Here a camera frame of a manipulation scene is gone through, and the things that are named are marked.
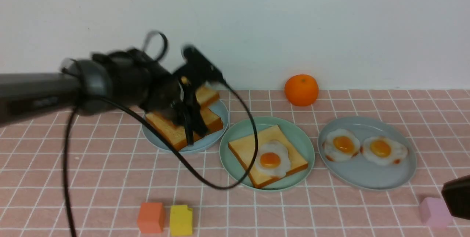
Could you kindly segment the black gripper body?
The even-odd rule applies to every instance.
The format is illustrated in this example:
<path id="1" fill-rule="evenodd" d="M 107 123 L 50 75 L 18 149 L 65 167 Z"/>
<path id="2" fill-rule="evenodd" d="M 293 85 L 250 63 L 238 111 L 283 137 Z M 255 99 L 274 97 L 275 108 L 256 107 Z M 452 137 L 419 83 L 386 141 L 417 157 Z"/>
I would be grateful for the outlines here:
<path id="1" fill-rule="evenodd" d="M 110 54 L 113 81 L 110 99 L 122 106 L 138 106 L 146 113 L 159 113 L 163 118 L 185 129 L 187 142 L 194 143 L 194 134 L 205 137 L 208 127 L 201 116 L 195 92 L 200 88 L 185 85 L 163 68 L 158 58 L 151 58 L 132 48 Z"/>

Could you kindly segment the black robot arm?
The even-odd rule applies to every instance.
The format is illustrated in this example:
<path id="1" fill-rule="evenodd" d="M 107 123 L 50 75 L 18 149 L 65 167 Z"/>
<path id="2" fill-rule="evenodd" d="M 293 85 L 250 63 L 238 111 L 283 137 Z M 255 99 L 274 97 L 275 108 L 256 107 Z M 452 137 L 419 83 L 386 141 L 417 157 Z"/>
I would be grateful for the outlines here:
<path id="1" fill-rule="evenodd" d="M 186 127 L 192 144 L 209 132 L 195 93 L 214 66 L 193 47 L 183 53 L 186 63 L 173 73 L 133 48 L 71 60 L 58 73 L 2 74 L 1 126 L 74 106 L 81 116 L 137 106 Z"/>

